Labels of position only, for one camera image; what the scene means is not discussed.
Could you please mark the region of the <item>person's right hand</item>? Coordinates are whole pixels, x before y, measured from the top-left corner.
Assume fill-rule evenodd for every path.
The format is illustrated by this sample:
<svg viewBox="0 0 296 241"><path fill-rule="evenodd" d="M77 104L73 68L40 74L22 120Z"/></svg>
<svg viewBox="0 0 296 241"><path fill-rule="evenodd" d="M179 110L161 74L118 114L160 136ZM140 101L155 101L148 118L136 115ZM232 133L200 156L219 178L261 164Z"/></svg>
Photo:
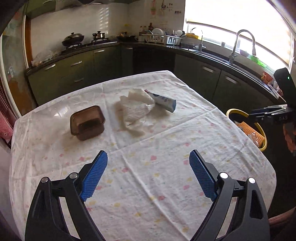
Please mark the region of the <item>person's right hand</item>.
<svg viewBox="0 0 296 241"><path fill-rule="evenodd" d="M293 123L285 123L283 125L283 134L289 151L295 153L295 125Z"/></svg>

